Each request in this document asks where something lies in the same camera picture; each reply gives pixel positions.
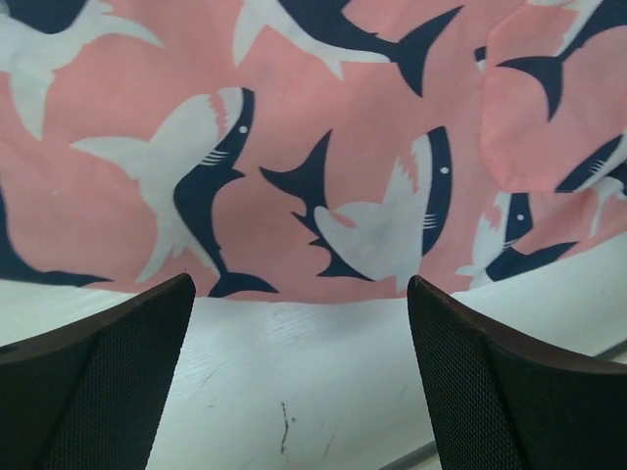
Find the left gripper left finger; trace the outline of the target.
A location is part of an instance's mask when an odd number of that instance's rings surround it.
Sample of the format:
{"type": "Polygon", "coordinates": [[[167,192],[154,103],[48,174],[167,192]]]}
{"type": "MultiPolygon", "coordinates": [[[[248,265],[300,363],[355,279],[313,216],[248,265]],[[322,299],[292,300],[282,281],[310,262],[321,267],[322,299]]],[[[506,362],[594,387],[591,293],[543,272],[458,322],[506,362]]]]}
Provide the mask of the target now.
{"type": "Polygon", "coordinates": [[[2,468],[145,468],[194,299],[179,274],[2,347],[2,468]]]}

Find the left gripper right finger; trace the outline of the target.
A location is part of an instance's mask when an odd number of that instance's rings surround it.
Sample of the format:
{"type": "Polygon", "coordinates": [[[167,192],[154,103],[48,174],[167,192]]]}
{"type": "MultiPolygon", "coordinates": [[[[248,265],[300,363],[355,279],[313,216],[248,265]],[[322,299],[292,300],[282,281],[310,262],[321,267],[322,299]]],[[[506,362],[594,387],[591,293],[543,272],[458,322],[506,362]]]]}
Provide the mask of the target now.
{"type": "Polygon", "coordinates": [[[624,364],[528,336],[419,276],[407,296],[442,468],[625,468],[624,364]]]}

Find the pink shark print shorts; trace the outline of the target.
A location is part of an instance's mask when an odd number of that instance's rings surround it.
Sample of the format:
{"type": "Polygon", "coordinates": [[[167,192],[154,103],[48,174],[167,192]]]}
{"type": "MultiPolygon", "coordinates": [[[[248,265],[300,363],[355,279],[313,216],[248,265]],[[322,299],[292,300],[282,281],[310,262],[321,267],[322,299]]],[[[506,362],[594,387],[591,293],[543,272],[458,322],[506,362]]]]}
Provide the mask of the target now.
{"type": "Polygon", "coordinates": [[[5,1],[1,276],[336,304],[626,228],[622,1],[5,1]]]}

